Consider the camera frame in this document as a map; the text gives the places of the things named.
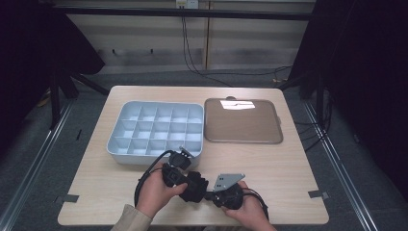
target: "table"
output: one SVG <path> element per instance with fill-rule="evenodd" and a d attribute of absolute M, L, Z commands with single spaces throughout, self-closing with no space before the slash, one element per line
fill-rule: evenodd
<path fill-rule="evenodd" d="M 209 180 L 208 190 L 212 189 L 220 173 L 244 173 L 243 180 L 248 187 L 257 191 L 268 205 L 271 223 L 326 223 L 328 215 L 322 198 L 311 198 L 308 194 L 318 190 L 318 186 L 281 90 L 136 86 L 111 89 L 68 192 L 79 195 L 78 201 L 63 205 L 59 223 L 112 225 L 118 221 L 124 204 L 133 204 L 135 186 L 147 167 L 120 165 L 106 150 L 124 103 L 163 101 L 204 105 L 207 98 L 227 96 L 270 100 L 280 117 L 284 140 L 279 144 L 204 140 L 200 164 L 193 170 Z M 176 196 L 155 216 L 152 225 L 239 224 L 226 217 L 211 201 L 186 203 Z"/>

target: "sleeve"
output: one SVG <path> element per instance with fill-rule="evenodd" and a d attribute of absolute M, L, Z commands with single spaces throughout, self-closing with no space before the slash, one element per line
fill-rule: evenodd
<path fill-rule="evenodd" d="M 111 231 L 146 231 L 152 218 L 131 205 L 125 205 L 122 216 Z"/>

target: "white compartment tray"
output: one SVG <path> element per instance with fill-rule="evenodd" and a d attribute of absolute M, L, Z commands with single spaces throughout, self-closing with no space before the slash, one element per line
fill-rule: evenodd
<path fill-rule="evenodd" d="M 151 165 L 166 150 L 183 146 L 194 156 L 194 167 L 202 150 L 203 124 L 199 104 L 131 101 L 123 105 L 107 149 L 118 163 Z"/>

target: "person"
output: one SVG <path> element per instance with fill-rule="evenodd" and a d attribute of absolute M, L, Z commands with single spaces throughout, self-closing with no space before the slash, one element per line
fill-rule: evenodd
<path fill-rule="evenodd" d="M 125 205 L 122 216 L 112 228 L 112 231 L 146 231 L 156 214 L 166 206 L 168 201 L 175 195 L 181 194 L 187 183 L 170 188 L 163 181 L 160 168 L 163 163 L 158 163 L 144 182 L 139 202 L 136 208 Z M 241 188 L 248 188 L 244 181 L 238 182 Z M 276 231 L 269 223 L 258 199 L 246 195 L 243 204 L 238 210 L 230 210 L 221 207 L 227 217 L 236 219 L 243 227 L 253 231 Z"/>

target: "hand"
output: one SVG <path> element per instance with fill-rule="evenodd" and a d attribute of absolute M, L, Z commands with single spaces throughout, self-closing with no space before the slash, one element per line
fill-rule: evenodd
<path fill-rule="evenodd" d="M 163 163 L 156 164 L 153 169 L 163 167 Z M 154 218 L 168 201 L 174 196 L 183 193 L 187 183 L 170 188 L 163 181 L 162 170 L 158 169 L 150 173 L 140 190 L 139 202 L 136 209 L 150 218 Z"/>
<path fill-rule="evenodd" d="M 241 188 L 248 188 L 244 181 L 238 182 Z M 230 218 L 234 218 L 239 221 L 244 227 L 254 231 L 272 231 L 276 230 L 265 217 L 259 200 L 251 195 L 243 197 L 243 203 L 240 209 L 230 210 L 222 207 L 225 215 Z"/>

